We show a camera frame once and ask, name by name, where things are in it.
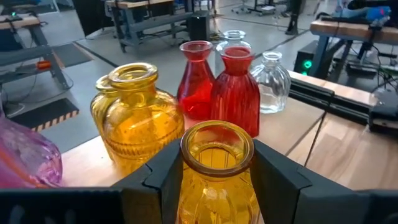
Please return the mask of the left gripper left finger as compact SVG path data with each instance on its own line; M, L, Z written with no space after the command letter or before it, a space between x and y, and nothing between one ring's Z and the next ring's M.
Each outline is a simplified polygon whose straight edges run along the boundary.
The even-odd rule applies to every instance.
M183 177L180 140L167 144L152 159L113 187L121 190L124 223L174 224Z

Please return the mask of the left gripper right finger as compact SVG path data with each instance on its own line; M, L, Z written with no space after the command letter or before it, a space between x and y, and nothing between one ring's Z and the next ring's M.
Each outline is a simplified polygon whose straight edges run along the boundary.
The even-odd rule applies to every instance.
M354 192L258 140L251 180L266 223L354 223Z

